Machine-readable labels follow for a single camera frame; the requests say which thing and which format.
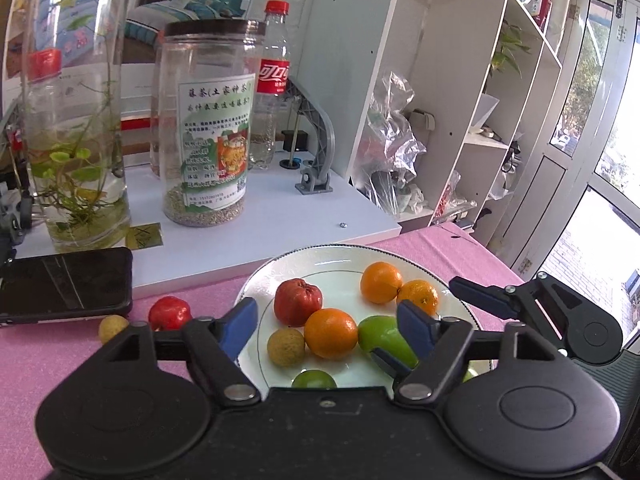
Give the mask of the yellowish longan fruit back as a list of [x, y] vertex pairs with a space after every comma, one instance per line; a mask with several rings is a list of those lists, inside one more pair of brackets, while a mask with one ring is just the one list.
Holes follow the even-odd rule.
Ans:
[[98, 328], [98, 337], [101, 344], [107, 344], [111, 339], [129, 326], [129, 321], [120, 315], [109, 315], [104, 318]]

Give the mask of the pink floral tablecloth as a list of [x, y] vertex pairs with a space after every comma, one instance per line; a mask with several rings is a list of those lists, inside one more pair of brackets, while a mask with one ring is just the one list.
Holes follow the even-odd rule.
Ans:
[[[451, 222], [374, 244], [449, 281], [457, 275], [490, 286], [521, 284], [508, 266]], [[34, 419], [40, 402], [101, 348], [100, 322], [20, 325], [1, 331], [1, 477], [41, 479], [50, 470]]]

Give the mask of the brown longan fruit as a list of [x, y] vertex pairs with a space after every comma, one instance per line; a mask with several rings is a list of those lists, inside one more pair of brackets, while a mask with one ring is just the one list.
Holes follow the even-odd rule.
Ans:
[[306, 344], [303, 334], [295, 328], [280, 328], [267, 341], [267, 352], [271, 362], [278, 367], [293, 367], [305, 357]]

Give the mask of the green plant on shelf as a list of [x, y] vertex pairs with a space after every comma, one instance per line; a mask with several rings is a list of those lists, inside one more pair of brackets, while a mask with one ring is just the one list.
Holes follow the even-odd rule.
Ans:
[[518, 65], [515, 53], [521, 52], [529, 54], [530, 50], [532, 50], [532, 48], [523, 41], [521, 27], [503, 20], [494, 53], [491, 55], [489, 75], [492, 76], [495, 73], [502, 73], [506, 68], [510, 68], [514, 70], [518, 76], [522, 76], [522, 71]]

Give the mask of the red apple-like fruit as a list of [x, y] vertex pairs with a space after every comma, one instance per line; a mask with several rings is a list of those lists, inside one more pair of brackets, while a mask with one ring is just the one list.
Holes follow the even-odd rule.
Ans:
[[191, 320], [190, 304], [175, 296], [165, 296], [155, 301], [148, 313], [148, 322], [156, 332], [180, 330]]

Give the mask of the pinkish clear jar behind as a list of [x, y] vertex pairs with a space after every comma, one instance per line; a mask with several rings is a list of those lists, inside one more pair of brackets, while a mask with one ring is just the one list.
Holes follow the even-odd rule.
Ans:
[[150, 167], [155, 177], [160, 176], [160, 134], [158, 133], [158, 92], [160, 92], [160, 63], [162, 62], [162, 35], [155, 43], [155, 65], [151, 84], [150, 115]]

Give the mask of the white raised board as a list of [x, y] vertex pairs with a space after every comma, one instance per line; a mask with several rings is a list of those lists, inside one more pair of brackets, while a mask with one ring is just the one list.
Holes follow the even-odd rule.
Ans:
[[147, 166], [126, 170], [131, 222], [158, 224], [163, 243], [137, 249], [136, 298], [217, 283], [252, 273], [263, 262], [312, 245], [370, 244], [397, 236], [400, 225], [337, 174], [331, 192], [303, 195], [299, 174], [273, 166], [247, 175], [238, 218], [211, 228], [179, 226], [162, 211], [163, 185]]

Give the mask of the labelled clear plastic jar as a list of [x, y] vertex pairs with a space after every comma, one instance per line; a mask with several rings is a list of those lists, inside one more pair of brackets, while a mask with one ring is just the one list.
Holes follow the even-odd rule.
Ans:
[[212, 18], [166, 26], [157, 90], [163, 212], [208, 228], [243, 210], [266, 26]]

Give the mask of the red cap clear bottle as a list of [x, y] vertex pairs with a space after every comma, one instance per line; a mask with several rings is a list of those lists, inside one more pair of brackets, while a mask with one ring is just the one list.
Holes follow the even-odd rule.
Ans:
[[23, 90], [28, 128], [42, 129], [55, 120], [63, 104], [61, 74], [60, 49], [47, 48], [27, 55]]

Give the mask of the red ribbed tomato fruit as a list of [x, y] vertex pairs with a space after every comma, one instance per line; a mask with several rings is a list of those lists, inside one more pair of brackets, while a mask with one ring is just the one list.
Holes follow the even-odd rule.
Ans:
[[314, 312], [322, 308], [322, 292], [302, 278], [282, 282], [273, 300], [277, 320], [290, 327], [302, 327]]

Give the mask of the crumpled plastic bag shelf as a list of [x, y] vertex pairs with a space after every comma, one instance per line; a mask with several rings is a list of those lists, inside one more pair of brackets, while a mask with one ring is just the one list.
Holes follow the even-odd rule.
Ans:
[[413, 98], [403, 76], [386, 70], [378, 77], [352, 166], [354, 187], [395, 218], [408, 207], [416, 161], [426, 152], [404, 115]]

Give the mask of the large orange front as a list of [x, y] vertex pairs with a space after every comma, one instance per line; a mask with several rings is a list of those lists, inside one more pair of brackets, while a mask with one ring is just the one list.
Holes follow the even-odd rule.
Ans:
[[396, 266], [384, 261], [370, 264], [360, 278], [360, 292], [372, 304], [388, 304], [397, 297], [404, 279]]

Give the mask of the black smartphone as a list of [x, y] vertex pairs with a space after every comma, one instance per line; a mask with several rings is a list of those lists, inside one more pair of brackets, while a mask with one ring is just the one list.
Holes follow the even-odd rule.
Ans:
[[126, 247], [21, 258], [1, 267], [1, 324], [127, 315], [132, 264]]

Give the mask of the white shelf unit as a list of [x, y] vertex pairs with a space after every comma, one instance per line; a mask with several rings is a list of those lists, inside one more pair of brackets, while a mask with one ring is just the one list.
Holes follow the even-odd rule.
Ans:
[[[532, 48], [515, 53], [522, 76], [510, 68], [489, 75], [503, 20]], [[454, 172], [465, 198], [486, 203], [518, 128], [540, 133], [560, 67], [518, 0], [314, 0], [297, 79], [332, 122], [333, 174], [346, 182], [386, 70], [404, 76], [413, 107], [433, 115], [416, 170], [427, 210], [394, 218], [402, 233], [434, 222]]]

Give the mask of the green oval fruit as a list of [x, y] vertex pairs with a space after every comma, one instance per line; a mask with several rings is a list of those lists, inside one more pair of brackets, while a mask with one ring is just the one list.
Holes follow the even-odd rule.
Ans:
[[398, 330], [397, 320], [391, 315], [371, 315], [358, 325], [358, 344], [363, 352], [375, 348], [387, 351], [405, 366], [415, 368], [418, 358]]

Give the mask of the white round plate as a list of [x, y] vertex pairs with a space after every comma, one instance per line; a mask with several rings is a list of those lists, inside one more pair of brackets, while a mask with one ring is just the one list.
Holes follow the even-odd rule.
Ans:
[[360, 349], [355, 349], [341, 361], [327, 361], [308, 352], [302, 364], [291, 368], [278, 367], [270, 361], [267, 341], [282, 327], [273, 313], [277, 287], [290, 278], [302, 278], [320, 288], [323, 304], [342, 310], [356, 322], [370, 315], [393, 315], [393, 301], [382, 306], [371, 304], [360, 294], [360, 278], [371, 263], [384, 261], [397, 268], [406, 281], [430, 282], [439, 296], [438, 313], [454, 316], [479, 328], [480, 324], [466, 304], [451, 295], [447, 285], [423, 266], [391, 252], [373, 247], [333, 244], [306, 247], [273, 258], [257, 269], [241, 288], [237, 300], [246, 297], [257, 302], [257, 328], [239, 354], [236, 362], [263, 396], [272, 387], [288, 388], [304, 370], [323, 370], [332, 376], [340, 388], [384, 387], [390, 390], [393, 379], [385, 374]]

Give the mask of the glass vase with plant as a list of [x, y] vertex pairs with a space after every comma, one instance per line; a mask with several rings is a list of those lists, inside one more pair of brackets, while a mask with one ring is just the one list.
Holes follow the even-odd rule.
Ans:
[[99, 0], [96, 29], [113, 27], [99, 64], [63, 68], [63, 104], [42, 129], [24, 125], [36, 199], [57, 252], [110, 247], [130, 225], [122, 160], [120, 66], [128, 0]]

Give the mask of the cola bottle red label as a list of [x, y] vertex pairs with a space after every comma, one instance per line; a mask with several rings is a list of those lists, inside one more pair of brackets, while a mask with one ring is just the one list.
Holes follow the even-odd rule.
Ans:
[[265, 5], [266, 30], [250, 130], [250, 169], [267, 169], [273, 159], [280, 107], [290, 71], [288, 12], [290, 4], [285, 0], [268, 0]]

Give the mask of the red can on shelf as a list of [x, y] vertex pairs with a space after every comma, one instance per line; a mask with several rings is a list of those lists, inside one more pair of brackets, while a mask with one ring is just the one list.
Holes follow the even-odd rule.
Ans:
[[552, 0], [532, 0], [530, 15], [538, 28], [544, 32], [552, 8]]

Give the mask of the grey left bracket stand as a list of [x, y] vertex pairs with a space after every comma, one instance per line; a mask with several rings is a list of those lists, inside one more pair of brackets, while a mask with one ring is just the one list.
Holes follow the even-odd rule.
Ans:
[[18, 157], [14, 148], [14, 123], [8, 115], [1, 121], [1, 155], [9, 154], [14, 175], [14, 187], [1, 182], [1, 265], [11, 263], [16, 248], [24, 242], [25, 234], [32, 228], [32, 194], [23, 185], [18, 171]]

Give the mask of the bedding poster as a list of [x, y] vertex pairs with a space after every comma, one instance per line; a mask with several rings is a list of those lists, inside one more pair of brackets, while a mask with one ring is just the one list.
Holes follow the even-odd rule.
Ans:
[[[117, 63], [155, 58], [167, 24], [240, 18], [250, 0], [128, 0], [122, 53]], [[113, 27], [96, 29], [99, 0], [1, 0], [1, 66], [6, 79], [21, 75], [24, 55], [55, 49], [63, 68], [104, 62], [113, 47]]]

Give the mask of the dark green fruit front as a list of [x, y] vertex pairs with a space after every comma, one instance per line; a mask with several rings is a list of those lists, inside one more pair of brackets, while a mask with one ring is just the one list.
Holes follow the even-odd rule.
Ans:
[[295, 376], [292, 387], [295, 389], [335, 389], [337, 384], [334, 378], [324, 370], [304, 370]]

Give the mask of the gold sticker square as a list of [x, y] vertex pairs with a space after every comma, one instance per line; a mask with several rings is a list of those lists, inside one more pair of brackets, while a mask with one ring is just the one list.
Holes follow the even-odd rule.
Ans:
[[160, 222], [130, 226], [125, 236], [125, 245], [130, 250], [162, 246], [163, 235]]

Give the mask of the large light green fruit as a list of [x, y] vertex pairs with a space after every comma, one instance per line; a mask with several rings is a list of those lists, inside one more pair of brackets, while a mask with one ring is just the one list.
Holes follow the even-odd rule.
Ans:
[[468, 369], [466, 370], [464, 377], [463, 377], [463, 381], [464, 382], [468, 382], [469, 380], [475, 378], [478, 376], [478, 373], [476, 370], [474, 370], [473, 367], [468, 367]]

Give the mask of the orange mandarin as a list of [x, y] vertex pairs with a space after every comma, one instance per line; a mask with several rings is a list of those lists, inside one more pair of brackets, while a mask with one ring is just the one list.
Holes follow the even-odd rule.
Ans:
[[423, 312], [436, 316], [439, 307], [439, 294], [436, 288], [428, 281], [412, 280], [403, 284], [396, 296], [396, 304], [410, 301]]

